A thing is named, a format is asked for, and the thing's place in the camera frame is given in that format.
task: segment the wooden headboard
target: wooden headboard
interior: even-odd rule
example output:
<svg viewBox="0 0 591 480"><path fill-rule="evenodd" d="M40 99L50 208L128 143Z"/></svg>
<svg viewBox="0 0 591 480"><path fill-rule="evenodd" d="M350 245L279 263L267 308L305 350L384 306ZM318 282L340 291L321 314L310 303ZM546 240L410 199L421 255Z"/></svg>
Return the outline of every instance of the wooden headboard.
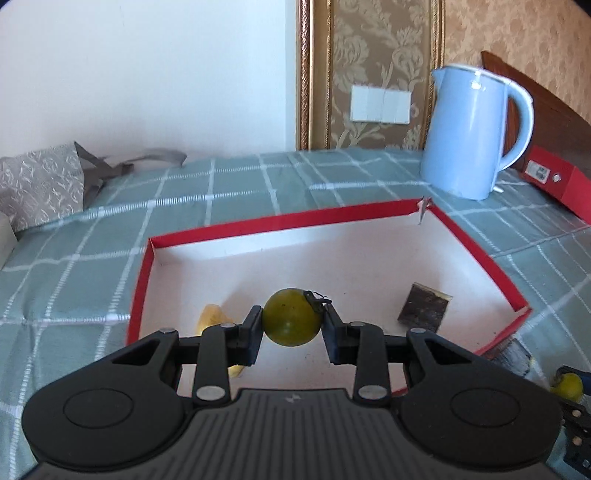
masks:
<svg viewBox="0 0 591 480"><path fill-rule="evenodd" d="M530 146L513 165L523 170L533 145L542 147L571 162L591 178L591 125L556 95L549 92L519 70L507 65L489 51L482 52L482 65L486 70L515 80L525 87L534 99L534 133ZM519 114L510 101L507 113L505 152L517 139Z"/></svg>

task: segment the black gripper base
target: black gripper base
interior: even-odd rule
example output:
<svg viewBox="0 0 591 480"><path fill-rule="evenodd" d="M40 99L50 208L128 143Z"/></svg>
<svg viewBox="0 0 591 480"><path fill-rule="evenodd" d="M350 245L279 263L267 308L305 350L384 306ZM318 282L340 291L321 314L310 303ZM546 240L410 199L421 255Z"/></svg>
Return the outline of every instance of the black gripper base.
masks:
<svg viewBox="0 0 591 480"><path fill-rule="evenodd" d="M196 413L164 453L125 470L71 472L44 463L27 480L556 480L544 464L506 472L460 469L424 453L391 413L344 390L243 390Z"/></svg>

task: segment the kettle spout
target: kettle spout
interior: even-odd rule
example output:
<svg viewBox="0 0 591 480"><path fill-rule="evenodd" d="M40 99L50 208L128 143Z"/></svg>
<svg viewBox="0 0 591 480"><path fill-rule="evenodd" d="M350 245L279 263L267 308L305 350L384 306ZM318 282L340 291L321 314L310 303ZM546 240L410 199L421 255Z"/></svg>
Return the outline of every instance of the kettle spout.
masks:
<svg viewBox="0 0 591 480"><path fill-rule="evenodd" d="M441 84L443 83L443 78L445 77L445 67L432 70L431 75L433 75L433 80L435 80L435 88L439 90L441 88Z"/></svg>

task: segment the light switch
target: light switch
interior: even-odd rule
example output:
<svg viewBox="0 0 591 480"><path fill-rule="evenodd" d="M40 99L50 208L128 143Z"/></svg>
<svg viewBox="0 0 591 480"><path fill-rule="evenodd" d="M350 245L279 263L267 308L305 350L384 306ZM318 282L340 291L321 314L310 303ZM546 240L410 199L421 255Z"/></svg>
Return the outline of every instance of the light switch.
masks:
<svg viewBox="0 0 591 480"><path fill-rule="evenodd" d="M384 108L384 93L383 88L369 87L368 93L368 116L366 122L381 122L382 110Z"/></svg>
<svg viewBox="0 0 591 480"><path fill-rule="evenodd" d="M352 122L408 124L410 100L411 92L353 85L349 118Z"/></svg>
<svg viewBox="0 0 591 480"><path fill-rule="evenodd" d="M353 85L351 87L351 109L349 119L352 122L365 122L368 117L369 87Z"/></svg>
<svg viewBox="0 0 591 480"><path fill-rule="evenodd" d="M386 90L382 109L383 124L410 123L410 92Z"/></svg>

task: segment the red box lid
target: red box lid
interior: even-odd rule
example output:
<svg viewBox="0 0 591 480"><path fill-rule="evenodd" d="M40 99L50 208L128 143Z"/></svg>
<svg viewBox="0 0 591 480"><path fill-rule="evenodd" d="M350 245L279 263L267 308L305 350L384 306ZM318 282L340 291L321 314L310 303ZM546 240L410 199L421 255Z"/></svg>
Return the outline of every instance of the red box lid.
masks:
<svg viewBox="0 0 591 480"><path fill-rule="evenodd" d="M573 164L533 146L521 177L591 223L591 180Z"/></svg>

